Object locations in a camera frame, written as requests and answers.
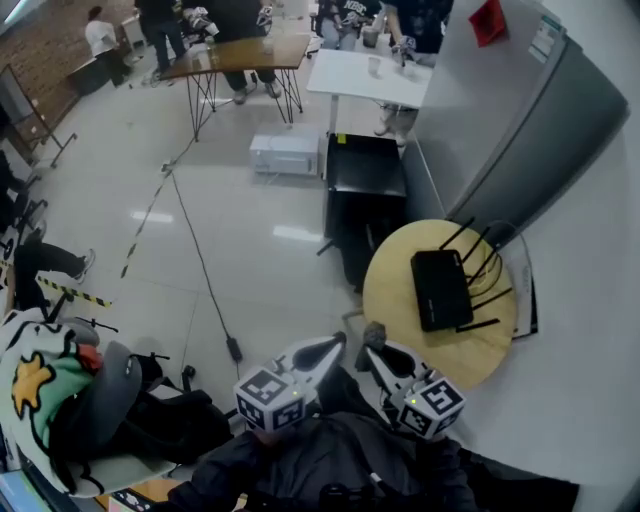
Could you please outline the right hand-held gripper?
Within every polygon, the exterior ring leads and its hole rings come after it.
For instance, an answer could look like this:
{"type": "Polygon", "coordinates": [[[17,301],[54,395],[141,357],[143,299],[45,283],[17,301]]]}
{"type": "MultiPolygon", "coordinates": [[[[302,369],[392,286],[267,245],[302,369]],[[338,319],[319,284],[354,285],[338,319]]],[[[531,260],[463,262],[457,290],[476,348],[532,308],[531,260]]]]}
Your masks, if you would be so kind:
{"type": "Polygon", "coordinates": [[[391,425],[423,439],[445,431],[460,416],[465,397],[410,347],[393,341],[361,348],[357,372],[371,372],[383,390],[382,409],[391,425]]]}

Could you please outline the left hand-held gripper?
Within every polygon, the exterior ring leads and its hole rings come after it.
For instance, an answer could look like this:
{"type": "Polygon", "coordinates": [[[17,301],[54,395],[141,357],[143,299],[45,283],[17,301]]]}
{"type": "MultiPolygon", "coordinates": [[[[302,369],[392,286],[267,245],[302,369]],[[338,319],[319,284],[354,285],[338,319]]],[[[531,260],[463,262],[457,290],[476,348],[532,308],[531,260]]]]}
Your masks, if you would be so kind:
{"type": "Polygon", "coordinates": [[[251,368],[233,388],[237,413],[253,429],[276,433],[304,419],[318,387],[340,362],[343,331],[298,341],[261,366],[251,368]]]}

